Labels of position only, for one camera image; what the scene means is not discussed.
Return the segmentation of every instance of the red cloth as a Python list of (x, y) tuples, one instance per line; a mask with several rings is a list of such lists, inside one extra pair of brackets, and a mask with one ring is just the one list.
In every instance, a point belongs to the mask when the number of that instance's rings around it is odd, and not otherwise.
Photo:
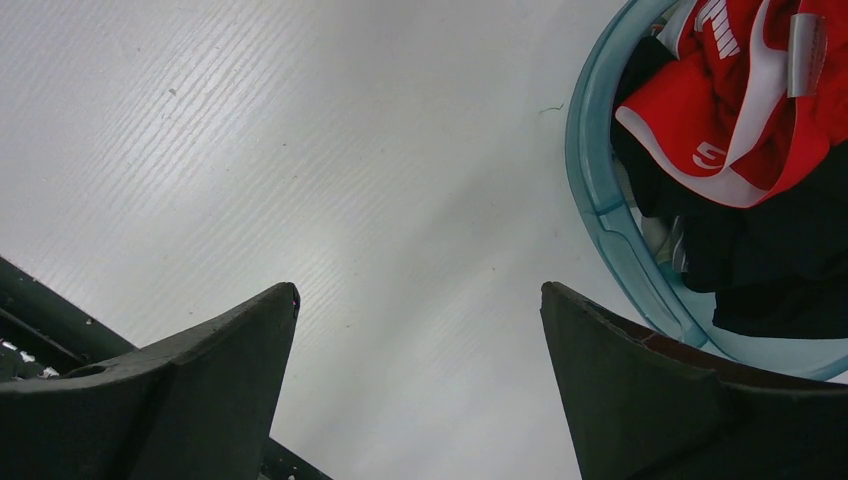
[[(696, 193), (747, 208), (809, 174), (848, 138), (848, 1), (689, 0), (663, 31), (680, 61), (616, 118), (658, 165)], [(825, 18), (818, 95), (788, 99), (792, 15)]]

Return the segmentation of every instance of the floor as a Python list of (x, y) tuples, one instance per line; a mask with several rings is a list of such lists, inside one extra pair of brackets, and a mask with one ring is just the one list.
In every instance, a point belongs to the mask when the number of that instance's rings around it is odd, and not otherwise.
[(0, 255), (144, 345), (279, 281), (336, 479), (579, 478), (538, 314), (636, 318), (564, 116), (624, 0), (0, 0)]

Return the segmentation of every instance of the blue plastic basket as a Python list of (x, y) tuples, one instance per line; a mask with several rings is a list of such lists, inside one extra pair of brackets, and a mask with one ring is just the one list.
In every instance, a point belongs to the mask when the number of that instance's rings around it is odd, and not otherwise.
[(676, 0), (630, 0), (592, 49), (568, 112), (565, 162), (580, 215), (633, 305), (655, 330), (693, 347), (766, 370), (816, 380), (848, 370), (848, 339), (753, 338), (712, 325), (711, 294), (686, 289), (660, 268), (621, 192), (612, 164), (613, 95), (633, 48)]

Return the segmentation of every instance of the white table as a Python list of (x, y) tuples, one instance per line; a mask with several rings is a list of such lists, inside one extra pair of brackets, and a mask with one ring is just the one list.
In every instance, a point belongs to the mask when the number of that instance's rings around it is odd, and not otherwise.
[(539, 287), (636, 318), (562, 144), (622, 4), (2, 0), (0, 255), (139, 345), (295, 282), (339, 480), (578, 478)]

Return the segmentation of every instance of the white logo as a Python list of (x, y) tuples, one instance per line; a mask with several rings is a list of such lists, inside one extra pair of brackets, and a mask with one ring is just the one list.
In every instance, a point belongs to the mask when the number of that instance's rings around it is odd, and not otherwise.
[(718, 170), (722, 167), (722, 165), (709, 165), (704, 162), (704, 158), (706, 158), (707, 160), (716, 160), (718, 158), (718, 155), (727, 155), (727, 152), (725, 152), (724, 150), (716, 147), (715, 145), (710, 145), (707, 142), (701, 142), (701, 144), (698, 145), (698, 153), (700, 153), (701, 156), (692, 154), (692, 161), (695, 162), (695, 165), (703, 168), (704, 170)]
[(727, 0), (710, 0), (695, 17), (695, 31), (703, 32), (704, 24), (710, 21), (713, 25), (713, 35), (718, 45), (718, 58), (724, 59), (739, 53), (739, 44), (730, 31), (727, 20)]

